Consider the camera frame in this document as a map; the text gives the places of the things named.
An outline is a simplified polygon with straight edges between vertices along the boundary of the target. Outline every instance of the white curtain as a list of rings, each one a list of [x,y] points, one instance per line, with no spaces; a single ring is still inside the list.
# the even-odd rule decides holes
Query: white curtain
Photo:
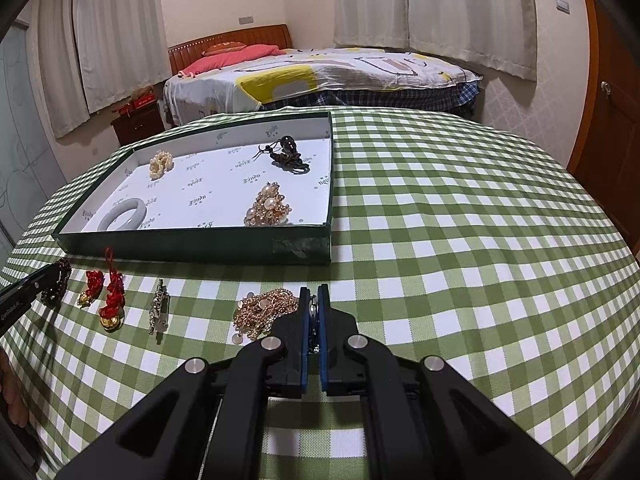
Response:
[[[407,0],[336,0],[338,45],[407,48]]]
[[[59,139],[89,119],[74,41],[72,0],[33,0],[30,79],[45,130]]]
[[[160,0],[76,0],[74,25],[90,112],[171,77]]]
[[[536,80],[534,0],[409,0],[410,46]]]

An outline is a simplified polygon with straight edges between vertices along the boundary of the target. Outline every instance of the white box liner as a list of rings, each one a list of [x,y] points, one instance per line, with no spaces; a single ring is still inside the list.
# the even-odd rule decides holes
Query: white box liner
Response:
[[[230,125],[136,150],[92,192],[62,233],[95,232],[113,206],[129,198],[146,203],[139,230],[244,226],[246,211],[267,182],[280,184],[292,209],[284,227],[321,225],[327,221],[331,189],[329,131],[327,117],[298,117]],[[285,171],[267,153],[254,159],[258,145],[284,135],[295,139],[308,173]],[[159,150],[174,156],[174,168],[152,181],[149,161]],[[133,210],[123,213],[108,230],[132,215]]]

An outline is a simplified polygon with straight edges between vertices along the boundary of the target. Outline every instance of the wooden door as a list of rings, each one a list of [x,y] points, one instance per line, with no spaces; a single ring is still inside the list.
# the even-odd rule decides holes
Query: wooden door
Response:
[[[578,134],[569,170],[637,253],[640,250],[640,68],[606,12],[593,0],[587,4],[592,59],[590,86],[595,88],[592,102],[593,94],[595,99],[591,124],[582,139]]]

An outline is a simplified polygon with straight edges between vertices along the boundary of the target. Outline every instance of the light switch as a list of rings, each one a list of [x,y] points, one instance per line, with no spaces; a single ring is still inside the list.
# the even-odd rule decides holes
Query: light switch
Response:
[[[567,14],[571,14],[569,12],[569,2],[564,0],[556,0],[556,9],[566,12]]]

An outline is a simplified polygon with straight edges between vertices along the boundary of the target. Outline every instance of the gold necklace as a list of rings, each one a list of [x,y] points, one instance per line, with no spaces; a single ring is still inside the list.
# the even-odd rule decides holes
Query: gold necklace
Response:
[[[246,298],[238,301],[238,309],[234,312],[234,326],[238,332],[231,341],[239,345],[243,334],[255,341],[271,331],[271,325],[277,317],[295,312],[297,308],[298,298],[286,288],[276,288],[258,295],[249,292]]]

